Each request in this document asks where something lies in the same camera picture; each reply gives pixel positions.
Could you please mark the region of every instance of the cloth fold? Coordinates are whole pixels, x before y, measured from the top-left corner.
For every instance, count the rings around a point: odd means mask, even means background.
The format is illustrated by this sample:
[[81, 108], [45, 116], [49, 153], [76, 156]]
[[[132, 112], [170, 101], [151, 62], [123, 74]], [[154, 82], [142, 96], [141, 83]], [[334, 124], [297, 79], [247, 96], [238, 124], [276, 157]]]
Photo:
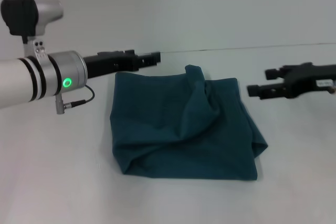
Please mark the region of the cloth fold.
[[255, 180], [267, 144], [240, 100], [235, 78], [202, 70], [147, 77], [117, 73], [110, 116], [113, 154], [124, 174]]

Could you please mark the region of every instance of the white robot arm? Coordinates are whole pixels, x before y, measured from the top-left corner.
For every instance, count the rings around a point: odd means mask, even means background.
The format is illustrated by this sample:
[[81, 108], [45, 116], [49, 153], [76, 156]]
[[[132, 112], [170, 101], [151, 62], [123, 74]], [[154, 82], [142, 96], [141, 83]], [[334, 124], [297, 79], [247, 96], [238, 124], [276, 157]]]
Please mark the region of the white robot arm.
[[88, 78], [138, 71], [161, 61], [159, 52], [138, 56], [134, 50], [99, 52], [85, 58], [75, 51], [48, 54], [37, 36], [45, 33], [49, 22], [63, 17], [58, 0], [3, 0], [1, 14], [10, 34], [22, 37], [25, 55], [0, 61], [0, 109], [55, 95], [57, 113], [64, 114], [65, 109], [88, 101], [63, 104], [61, 94], [85, 87]]

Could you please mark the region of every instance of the wrinkled fabric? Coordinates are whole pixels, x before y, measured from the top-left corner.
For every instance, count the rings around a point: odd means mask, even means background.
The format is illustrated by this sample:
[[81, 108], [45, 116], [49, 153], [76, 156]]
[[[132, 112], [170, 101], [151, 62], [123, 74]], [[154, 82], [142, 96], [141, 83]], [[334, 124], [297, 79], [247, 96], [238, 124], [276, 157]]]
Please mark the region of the wrinkled fabric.
[[256, 180], [267, 144], [240, 100], [235, 78], [202, 70], [147, 77], [117, 73], [110, 116], [121, 171], [151, 178]]

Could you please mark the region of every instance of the black stripe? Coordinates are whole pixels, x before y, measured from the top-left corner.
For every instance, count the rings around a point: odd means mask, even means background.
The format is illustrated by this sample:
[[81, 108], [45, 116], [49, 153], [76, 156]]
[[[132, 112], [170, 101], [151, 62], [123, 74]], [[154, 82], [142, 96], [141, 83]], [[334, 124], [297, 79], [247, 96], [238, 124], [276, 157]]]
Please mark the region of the black stripe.
[[40, 77], [41, 77], [41, 96], [39, 99], [43, 98], [45, 95], [46, 95], [46, 91], [47, 91], [47, 82], [46, 82], [46, 77], [44, 76], [44, 73], [43, 73], [43, 70], [42, 70], [42, 67], [41, 65], [38, 63], [37, 59], [34, 58], [33, 56], [28, 56], [27, 57], [29, 60], [31, 60], [35, 67], [37, 68], [39, 74], [40, 74]]
[[33, 83], [33, 96], [31, 97], [31, 101], [34, 101], [36, 99], [36, 95], [37, 95], [37, 80], [36, 80], [36, 76], [34, 73], [33, 68], [31, 67], [31, 65], [29, 64], [29, 62], [27, 62], [25, 59], [23, 58], [19, 58], [20, 61], [22, 61], [24, 63], [24, 65], [27, 67], [29, 73], [30, 73], [30, 77], [32, 78], [32, 83]]
[[56, 71], [56, 76], [57, 76], [57, 90], [56, 93], [54, 95], [59, 94], [59, 92], [61, 91], [62, 88], [62, 76], [61, 76], [61, 71], [59, 71], [58, 65], [55, 62], [55, 60], [53, 59], [53, 57], [51, 57], [50, 55], [48, 55], [49, 60], [51, 61], [51, 64], [54, 66], [54, 69]]

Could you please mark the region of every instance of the label sticker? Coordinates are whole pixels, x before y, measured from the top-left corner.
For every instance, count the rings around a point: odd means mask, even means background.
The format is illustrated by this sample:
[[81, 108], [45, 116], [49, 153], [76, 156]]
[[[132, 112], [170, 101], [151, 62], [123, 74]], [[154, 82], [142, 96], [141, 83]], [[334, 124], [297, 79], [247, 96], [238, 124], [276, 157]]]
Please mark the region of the label sticker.
[[333, 87], [334, 86], [334, 81], [331, 79], [327, 79], [327, 80], [317, 80], [316, 81], [316, 86], [319, 88], [323, 88], [323, 87]]

